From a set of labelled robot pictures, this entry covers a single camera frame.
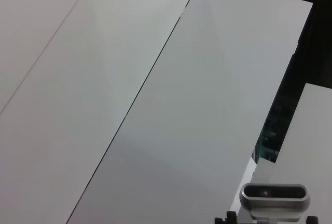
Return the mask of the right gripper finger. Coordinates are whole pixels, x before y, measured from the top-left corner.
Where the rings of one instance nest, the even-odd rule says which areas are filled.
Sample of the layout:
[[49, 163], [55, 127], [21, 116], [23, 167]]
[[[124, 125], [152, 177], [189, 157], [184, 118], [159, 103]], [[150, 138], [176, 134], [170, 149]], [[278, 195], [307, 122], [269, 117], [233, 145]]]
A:
[[237, 214], [234, 211], [227, 211], [226, 212], [226, 218], [222, 219], [219, 217], [216, 217], [214, 219], [215, 224], [237, 224]]
[[319, 212], [317, 210], [308, 210], [306, 224], [319, 224]]

